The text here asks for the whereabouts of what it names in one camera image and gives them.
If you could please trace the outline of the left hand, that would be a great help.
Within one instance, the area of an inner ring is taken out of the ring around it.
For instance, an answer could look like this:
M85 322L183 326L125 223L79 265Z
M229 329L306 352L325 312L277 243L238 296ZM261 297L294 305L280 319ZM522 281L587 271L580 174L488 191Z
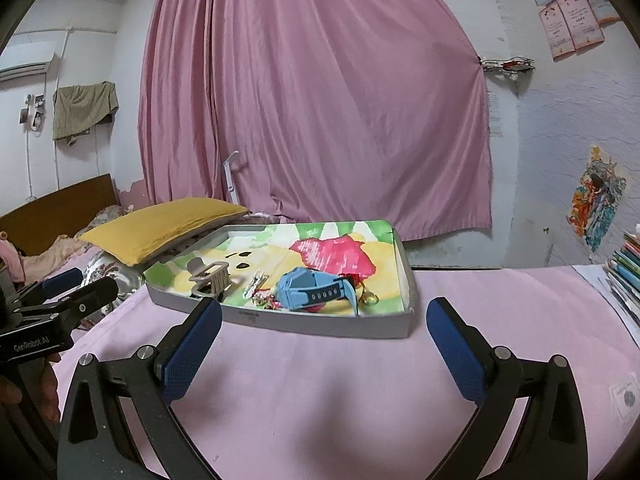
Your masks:
M53 364L61 361L58 353L53 353L44 359L35 378L29 378L24 385L1 376L1 403L17 405L25 398L32 400L38 408L41 417L53 425L61 420L60 397L58 396L58 378L55 375Z

